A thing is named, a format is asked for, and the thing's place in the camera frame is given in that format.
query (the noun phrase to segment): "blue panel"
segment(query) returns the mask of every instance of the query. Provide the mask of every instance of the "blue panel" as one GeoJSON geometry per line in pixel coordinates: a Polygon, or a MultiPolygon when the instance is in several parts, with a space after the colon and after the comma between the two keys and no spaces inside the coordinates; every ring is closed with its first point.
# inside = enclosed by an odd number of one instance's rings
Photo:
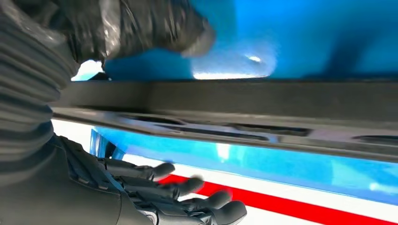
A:
{"type": "Polygon", "coordinates": [[[126,153],[398,205],[398,164],[96,130],[126,153]]]}
{"type": "Polygon", "coordinates": [[[191,0],[218,33],[205,57],[106,62],[114,80],[397,78],[396,0],[191,0]]]}

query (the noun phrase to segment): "gloved hand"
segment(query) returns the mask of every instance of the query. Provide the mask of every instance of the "gloved hand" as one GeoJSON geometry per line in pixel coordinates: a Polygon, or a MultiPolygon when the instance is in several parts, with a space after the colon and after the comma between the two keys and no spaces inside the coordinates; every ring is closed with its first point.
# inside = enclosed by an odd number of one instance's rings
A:
{"type": "Polygon", "coordinates": [[[215,40],[207,19],[188,0],[14,1],[42,27],[65,35],[78,63],[153,48],[198,56],[215,40]]]}
{"type": "Polygon", "coordinates": [[[178,201],[179,197],[199,190],[203,181],[191,178],[183,183],[166,185],[156,182],[174,171],[172,164],[164,163],[154,168],[109,158],[98,158],[98,161],[126,190],[137,210],[155,225],[236,225],[247,214],[244,204],[231,202],[226,191],[207,199],[178,201]]]}

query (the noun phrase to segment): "white stripe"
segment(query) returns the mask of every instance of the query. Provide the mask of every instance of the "white stripe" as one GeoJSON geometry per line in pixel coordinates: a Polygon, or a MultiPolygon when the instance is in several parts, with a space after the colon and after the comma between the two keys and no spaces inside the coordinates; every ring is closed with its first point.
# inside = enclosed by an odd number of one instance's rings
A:
{"type": "MultiPolygon", "coordinates": [[[[137,165],[157,166],[162,163],[159,160],[148,159],[134,155],[125,155],[123,160],[137,165]]],[[[178,176],[191,177],[193,175],[200,175],[205,181],[221,184],[224,186],[240,188],[261,194],[272,195],[280,198],[398,223],[398,206],[395,205],[380,202],[378,203],[355,197],[275,183],[271,181],[257,180],[230,173],[210,171],[186,165],[175,164],[175,167],[176,170],[173,174],[178,176]]]]}
{"type": "MultiPolygon", "coordinates": [[[[179,200],[190,198],[206,198],[203,195],[190,194],[181,197],[179,200]]],[[[318,225],[319,223],[279,214],[276,212],[261,210],[253,207],[246,206],[247,216],[239,225],[254,225],[254,224],[267,224],[267,225],[318,225]]]]}

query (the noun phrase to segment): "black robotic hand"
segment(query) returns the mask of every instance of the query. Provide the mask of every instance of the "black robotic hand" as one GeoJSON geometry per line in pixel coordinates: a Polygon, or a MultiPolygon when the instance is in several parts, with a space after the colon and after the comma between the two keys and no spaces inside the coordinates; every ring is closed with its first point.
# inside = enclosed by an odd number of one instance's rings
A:
{"type": "Polygon", "coordinates": [[[179,197],[199,190],[203,181],[194,177],[183,183],[156,182],[174,171],[172,164],[164,163],[154,168],[109,158],[98,158],[98,162],[121,184],[137,210],[154,225],[236,225],[246,215],[244,204],[231,202],[226,191],[207,199],[178,201],[179,197]]]}

